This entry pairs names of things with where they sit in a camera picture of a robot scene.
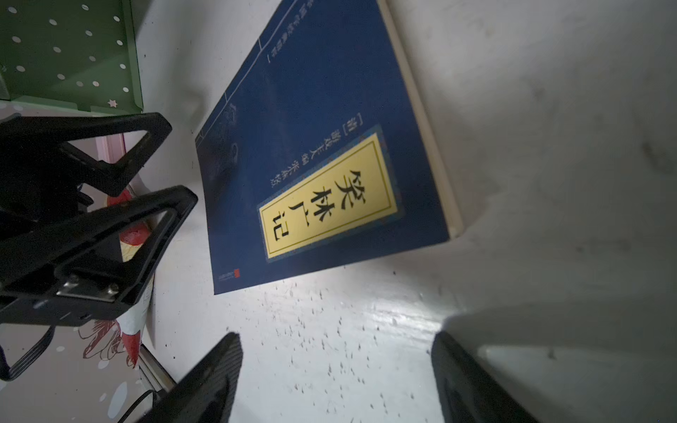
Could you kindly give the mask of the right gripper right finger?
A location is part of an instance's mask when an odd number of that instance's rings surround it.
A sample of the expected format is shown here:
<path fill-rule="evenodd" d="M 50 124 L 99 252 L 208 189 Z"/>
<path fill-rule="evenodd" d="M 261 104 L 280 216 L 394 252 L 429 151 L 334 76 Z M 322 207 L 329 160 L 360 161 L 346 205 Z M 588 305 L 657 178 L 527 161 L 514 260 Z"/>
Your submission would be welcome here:
<path fill-rule="evenodd" d="M 446 331 L 435 335 L 431 362 L 446 422 L 536 421 Z"/>

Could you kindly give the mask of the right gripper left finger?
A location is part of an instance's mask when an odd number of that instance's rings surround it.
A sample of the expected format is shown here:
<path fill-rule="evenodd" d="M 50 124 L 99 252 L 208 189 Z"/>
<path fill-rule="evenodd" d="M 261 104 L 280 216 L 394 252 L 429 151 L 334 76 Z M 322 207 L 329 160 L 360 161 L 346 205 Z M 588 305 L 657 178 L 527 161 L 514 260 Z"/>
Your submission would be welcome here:
<path fill-rule="evenodd" d="M 229 421 L 243 366 L 240 335 L 227 334 L 142 422 Z"/>

